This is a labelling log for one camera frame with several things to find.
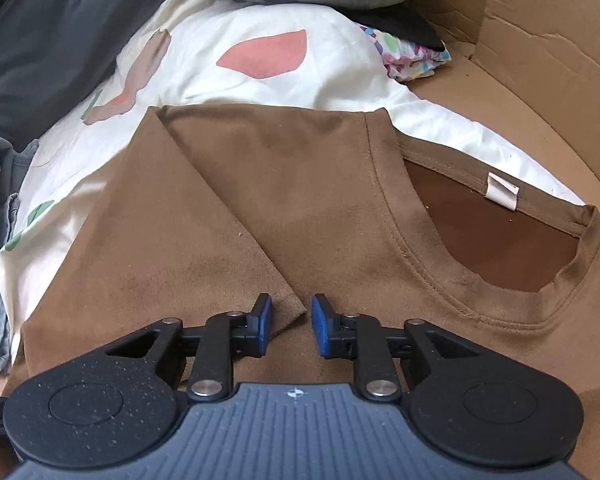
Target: brown fabric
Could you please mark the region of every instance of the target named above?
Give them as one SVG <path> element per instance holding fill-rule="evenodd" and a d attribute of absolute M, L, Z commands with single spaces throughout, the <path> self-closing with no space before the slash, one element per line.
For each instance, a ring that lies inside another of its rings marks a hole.
<path fill-rule="evenodd" d="M 489 171 L 520 186 L 515 212 L 483 198 Z M 422 317 L 574 388 L 587 422 L 572 462 L 600 480 L 597 210 L 398 134 L 384 110 L 149 110 L 24 324 L 8 390 L 156 319 L 201 324 L 260 291 L 279 336 L 237 380 L 350 380 L 350 364 L 318 357 L 303 307 L 316 292 L 388 326 Z"/>

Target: silver bolt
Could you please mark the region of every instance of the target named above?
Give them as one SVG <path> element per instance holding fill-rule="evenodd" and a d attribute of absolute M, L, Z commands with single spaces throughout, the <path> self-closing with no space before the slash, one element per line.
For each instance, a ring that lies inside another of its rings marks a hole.
<path fill-rule="evenodd" d="M 388 397 L 398 391 L 398 386 L 391 381 L 378 379 L 367 384 L 366 390 L 374 397 Z"/>
<path fill-rule="evenodd" d="M 193 383 L 191 391 L 200 397 L 211 397 L 222 391 L 222 384 L 212 379 L 203 379 Z"/>

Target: clothing label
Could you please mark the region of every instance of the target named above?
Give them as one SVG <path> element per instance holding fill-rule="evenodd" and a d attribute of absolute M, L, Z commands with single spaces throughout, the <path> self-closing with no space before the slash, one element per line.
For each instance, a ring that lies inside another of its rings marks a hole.
<path fill-rule="evenodd" d="M 518 186 L 514 186 L 502 177 L 490 173 L 487 177 L 487 194 L 485 197 L 497 202 L 507 209 L 515 211 L 516 205 L 518 204 L 519 190 L 520 188 Z"/>

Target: crosshair symbol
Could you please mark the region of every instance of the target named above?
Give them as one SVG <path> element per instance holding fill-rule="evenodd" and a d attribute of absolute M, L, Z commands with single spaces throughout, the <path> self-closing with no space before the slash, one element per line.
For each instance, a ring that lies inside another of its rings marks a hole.
<path fill-rule="evenodd" d="M 291 388 L 286 394 L 292 399 L 299 399 L 304 393 L 300 388 Z"/>

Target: neckline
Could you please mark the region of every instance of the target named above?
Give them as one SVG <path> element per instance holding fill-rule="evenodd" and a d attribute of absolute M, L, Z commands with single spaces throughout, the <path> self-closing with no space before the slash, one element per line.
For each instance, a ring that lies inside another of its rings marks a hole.
<path fill-rule="evenodd" d="M 368 148 L 388 209 L 387 227 L 415 270 L 462 314 L 507 328 L 534 329 L 549 323 L 585 279 L 600 247 L 600 214 L 550 196 L 453 148 L 397 131 L 385 110 L 365 114 Z M 489 172 L 520 188 L 518 210 L 578 238 L 573 260 L 538 292 L 492 285 L 467 269 L 446 249 L 420 200 L 404 159 L 448 176 L 482 195 Z"/>

